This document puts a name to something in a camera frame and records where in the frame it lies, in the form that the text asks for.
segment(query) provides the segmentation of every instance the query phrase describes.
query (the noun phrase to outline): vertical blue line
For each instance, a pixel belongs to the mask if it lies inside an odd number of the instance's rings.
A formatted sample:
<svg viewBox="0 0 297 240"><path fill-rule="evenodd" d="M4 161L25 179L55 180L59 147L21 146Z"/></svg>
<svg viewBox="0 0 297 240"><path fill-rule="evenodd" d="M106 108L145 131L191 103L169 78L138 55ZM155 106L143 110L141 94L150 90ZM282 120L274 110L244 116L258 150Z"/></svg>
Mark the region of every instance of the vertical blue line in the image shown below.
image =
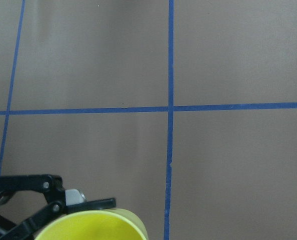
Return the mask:
<svg viewBox="0 0 297 240"><path fill-rule="evenodd" d="M8 98L7 98L7 107L6 107L6 113L5 113L3 137L2 137L2 143L1 143L1 146L0 146L0 175L1 175L1 171L2 171L4 149L5 149L5 143L6 143L6 139L7 139L7 132L8 132L8 126L9 126L9 117L10 117L12 94L13 94L13 85L14 85L15 72L16 72L16 68L17 68L18 53L19 53L20 38L21 38L21 30L22 30L22 22L23 22L23 16L24 16L24 8L25 8L25 0L22 0L20 16L19 16L19 23L18 23L18 29L17 29L16 44L15 44L15 50L14 50L12 73L11 73L11 76L10 76L10 84L9 84L9 90L8 90Z"/></svg>
<svg viewBox="0 0 297 240"><path fill-rule="evenodd" d="M164 240L170 239L174 117L174 0L168 2L168 127L164 210Z"/></svg>

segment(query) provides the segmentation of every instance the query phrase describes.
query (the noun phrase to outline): yellow container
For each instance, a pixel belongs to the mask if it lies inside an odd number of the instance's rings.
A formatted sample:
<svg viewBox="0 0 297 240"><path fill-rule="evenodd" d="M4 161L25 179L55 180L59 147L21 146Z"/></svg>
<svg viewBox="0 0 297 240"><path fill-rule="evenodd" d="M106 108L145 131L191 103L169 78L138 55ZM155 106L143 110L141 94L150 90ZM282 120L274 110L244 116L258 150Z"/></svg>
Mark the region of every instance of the yellow container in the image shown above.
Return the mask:
<svg viewBox="0 0 297 240"><path fill-rule="evenodd" d="M35 240L149 240L133 212L105 209L76 212L52 222Z"/></svg>

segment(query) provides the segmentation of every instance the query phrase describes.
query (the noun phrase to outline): silver screw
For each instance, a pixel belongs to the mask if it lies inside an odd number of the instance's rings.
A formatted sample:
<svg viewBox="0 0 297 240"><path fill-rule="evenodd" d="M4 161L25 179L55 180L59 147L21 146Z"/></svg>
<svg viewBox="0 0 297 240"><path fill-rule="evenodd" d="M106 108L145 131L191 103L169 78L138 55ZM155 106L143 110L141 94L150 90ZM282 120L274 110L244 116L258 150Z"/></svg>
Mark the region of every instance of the silver screw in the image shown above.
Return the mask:
<svg viewBox="0 0 297 240"><path fill-rule="evenodd" d="M53 208L52 208L52 211L53 211L54 213L57 213L59 210L60 210L60 206L57 205L57 204L55 204L55 205L53 206Z"/></svg>
<svg viewBox="0 0 297 240"><path fill-rule="evenodd" d="M43 183L44 189L49 189L49 187L50 187L50 184L47 181Z"/></svg>

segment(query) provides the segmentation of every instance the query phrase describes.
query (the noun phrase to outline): yellow object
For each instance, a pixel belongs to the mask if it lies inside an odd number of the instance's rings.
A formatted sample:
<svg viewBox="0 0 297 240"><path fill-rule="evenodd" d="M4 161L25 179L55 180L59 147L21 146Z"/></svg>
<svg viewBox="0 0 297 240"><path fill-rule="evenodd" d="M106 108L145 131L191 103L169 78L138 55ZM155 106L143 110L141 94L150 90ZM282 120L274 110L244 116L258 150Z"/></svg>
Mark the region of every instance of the yellow object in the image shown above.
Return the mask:
<svg viewBox="0 0 297 240"><path fill-rule="evenodd" d="M121 209L76 212L48 225L35 240L149 240L143 222Z"/></svg>

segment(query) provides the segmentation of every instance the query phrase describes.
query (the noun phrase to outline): blue grid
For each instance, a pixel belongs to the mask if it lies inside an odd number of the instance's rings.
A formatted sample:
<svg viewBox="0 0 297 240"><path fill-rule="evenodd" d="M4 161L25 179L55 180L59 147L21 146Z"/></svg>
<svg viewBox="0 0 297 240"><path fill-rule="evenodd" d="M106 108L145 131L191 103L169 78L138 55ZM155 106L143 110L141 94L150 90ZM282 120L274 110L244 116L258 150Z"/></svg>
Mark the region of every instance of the blue grid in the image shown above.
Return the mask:
<svg viewBox="0 0 297 240"><path fill-rule="evenodd" d="M233 110L267 110L267 109L297 109L297 102L275 103L247 103L247 104L216 104L216 105L187 105L174 106L174 0L169 0L168 11L168 106L143 106L127 108L72 108L72 109L42 109L42 110L11 110L13 85L16 74L18 52L20 46L22 23L26 0L22 0L19 17L16 44L13 57L12 72L6 111L0 111L0 116L5 116L3 136L0 147L0 175L3 165L4 149L7 139L9 117L11 115L45 115L45 114L105 114L105 113L151 113L167 112L167 159L166 159L166 188L164 211L164 240L170 239L170 210L172 189L172 158L173 158L173 123L174 112L196 111L233 111Z"/></svg>

